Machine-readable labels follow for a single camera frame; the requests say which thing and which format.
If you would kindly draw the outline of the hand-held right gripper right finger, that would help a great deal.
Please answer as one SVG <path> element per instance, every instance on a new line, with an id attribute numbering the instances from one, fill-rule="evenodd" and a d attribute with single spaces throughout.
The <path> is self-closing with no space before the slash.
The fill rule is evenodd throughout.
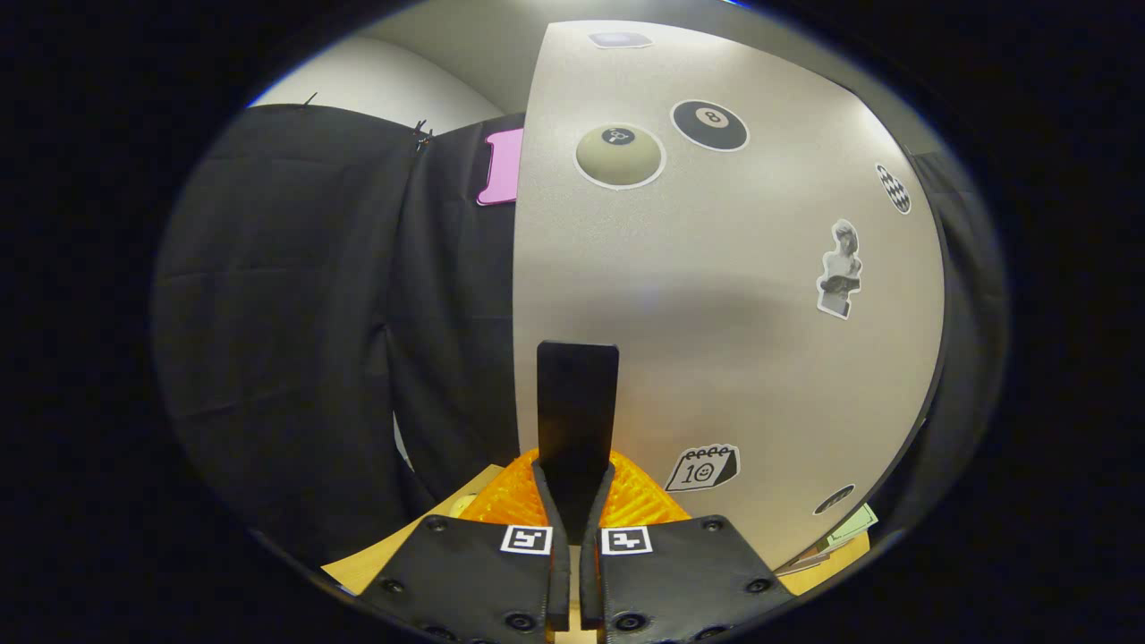
<path id="1" fill-rule="evenodd" d="M 728 517 L 688 515 L 611 451 L 581 551 L 581 625 L 597 641 L 732 641 L 796 603 Z"/>

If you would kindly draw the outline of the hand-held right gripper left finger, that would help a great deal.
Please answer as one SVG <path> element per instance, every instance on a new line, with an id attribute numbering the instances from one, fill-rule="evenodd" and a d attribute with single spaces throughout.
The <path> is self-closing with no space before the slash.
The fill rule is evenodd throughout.
<path id="1" fill-rule="evenodd" d="M 416 523 L 360 600 L 435 643 L 548 643 L 569 626 L 570 553 L 528 450 L 458 516 Z"/>

